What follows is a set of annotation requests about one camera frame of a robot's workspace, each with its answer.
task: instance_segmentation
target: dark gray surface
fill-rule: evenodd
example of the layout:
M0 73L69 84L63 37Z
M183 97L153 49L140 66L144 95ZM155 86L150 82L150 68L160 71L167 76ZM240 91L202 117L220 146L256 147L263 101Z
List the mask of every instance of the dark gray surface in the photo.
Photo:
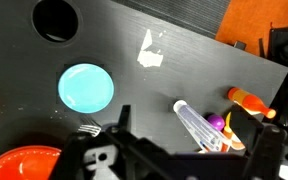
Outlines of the dark gray surface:
M116 122L132 105L132 132L170 152L196 148L169 106L186 100L201 114L224 113L231 86L270 104L288 68L218 43L107 0L75 0L78 34L62 44L37 34L31 22L35 0L0 0L0 154L23 144L53 144L81 124L57 98L57 79L73 63L99 64L115 84L112 102L88 115L99 124ZM160 67L144 68L137 57L150 29Z
M215 38L230 0L113 0L154 17Z

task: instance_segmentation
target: purple ball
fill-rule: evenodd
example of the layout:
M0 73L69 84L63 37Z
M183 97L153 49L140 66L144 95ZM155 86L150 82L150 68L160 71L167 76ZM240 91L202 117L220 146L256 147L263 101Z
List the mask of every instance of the purple ball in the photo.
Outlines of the purple ball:
M211 116L209 116L207 118L207 121L212 124L212 126L219 130L219 131L222 131L222 129L224 128L225 126L225 121L224 119L221 117L221 116L218 116L216 114L213 114Z

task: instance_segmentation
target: orange plate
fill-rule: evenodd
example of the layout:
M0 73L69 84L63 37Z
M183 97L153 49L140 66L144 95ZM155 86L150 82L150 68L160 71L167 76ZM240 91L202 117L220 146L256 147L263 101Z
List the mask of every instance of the orange plate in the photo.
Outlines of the orange plate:
M0 180L47 180L61 150L48 146L25 146L0 156Z

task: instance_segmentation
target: light blue circle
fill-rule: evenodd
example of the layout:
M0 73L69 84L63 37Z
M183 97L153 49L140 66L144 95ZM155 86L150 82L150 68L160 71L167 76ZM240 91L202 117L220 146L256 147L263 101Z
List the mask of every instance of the light blue circle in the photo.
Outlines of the light blue circle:
M92 64L78 64L63 73L58 92L64 104L74 111L94 113L110 103L114 84L104 69Z

